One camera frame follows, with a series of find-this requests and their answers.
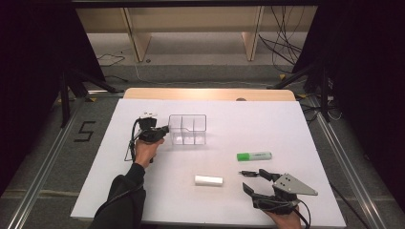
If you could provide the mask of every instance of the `white table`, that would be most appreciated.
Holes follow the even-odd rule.
[[[252,207],[245,182],[257,193],[272,195],[261,177],[242,177],[241,170],[290,173],[319,196],[298,196],[310,209],[312,227],[344,228],[324,168],[300,105],[294,101],[191,101],[121,99],[102,140],[92,169],[72,212],[92,219],[116,175],[126,174],[124,157],[132,125],[143,112],[157,113],[158,126],[169,115],[207,116],[205,145],[172,145],[170,135],[146,169],[147,198],[142,220],[161,224],[268,227],[274,222]],[[267,161],[238,162],[240,152],[271,151]],[[194,176],[223,177],[222,187],[196,186]],[[309,217],[301,205],[301,213]]]

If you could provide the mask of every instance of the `gray floor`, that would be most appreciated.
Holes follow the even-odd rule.
[[[280,81],[280,72],[274,68],[271,53],[262,43],[258,44],[255,61],[246,61],[242,37],[238,33],[154,34],[145,61],[138,64],[133,61],[125,36],[125,34],[89,34],[98,56],[110,53],[125,57],[114,66],[102,67],[105,75],[109,76],[106,78],[107,82],[119,89],[131,87],[264,89],[266,85],[273,85]],[[263,36],[271,38],[274,34],[263,34]],[[297,33],[293,39],[295,39],[294,44],[302,45],[305,35]],[[105,56],[99,62],[102,66],[108,66],[117,60],[119,58]],[[284,70],[291,70],[291,66],[280,58],[276,59],[275,63]],[[127,79],[128,82],[111,75]],[[304,81],[305,78],[302,78],[289,85],[287,89],[301,94]],[[88,88],[97,90],[97,87],[90,84]],[[71,219],[70,212],[92,166],[98,146],[119,99],[117,96],[90,97],[95,97],[96,100],[88,100],[78,111],[73,127],[24,228],[88,227],[89,222]],[[301,103],[309,104],[309,100],[303,99]],[[333,111],[331,115],[338,116],[339,111]],[[305,113],[305,116],[311,119],[314,113]],[[47,118],[49,121],[37,139],[35,147],[27,155],[7,191],[0,198],[0,228],[7,227],[14,210],[30,188],[42,161],[52,148],[60,131],[61,105],[58,101],[55,101]],[[86,125],[86,128],[94,133],[90,141],[76,142],[75,140],[87,137],[78,133],[85,121],[94,122]],[[370,193],[387,228],[404,228],[404,213],[397,206],[372,164],[363,157],[361,146],[344,115],[339,120],[332,120],[331,126],[351,162],[355,164],[355,170]],[[330,182],[337,187],[361,217],[366,219],[317,119],[309,123],[309,129]],[[336,199],[348,228],[364,228],[342,198],[336,195]],[[179,228],[179,226],[161,225],[160,228]]]

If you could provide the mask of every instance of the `white eraser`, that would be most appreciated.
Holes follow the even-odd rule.
[[[221,187],[221,186],[223,186],[224,179],[222,177],[207,177],[207,176],[196,175],[195,182],[196,182],[196,185],[198,185],[198,186]]]

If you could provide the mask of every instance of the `sleeve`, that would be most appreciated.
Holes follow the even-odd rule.
[[[146,198],[144,175],[143,167],[134,163],[127,175],[117,176],[111,184],[107,201],[98,208],[89,229],[139,228]]]

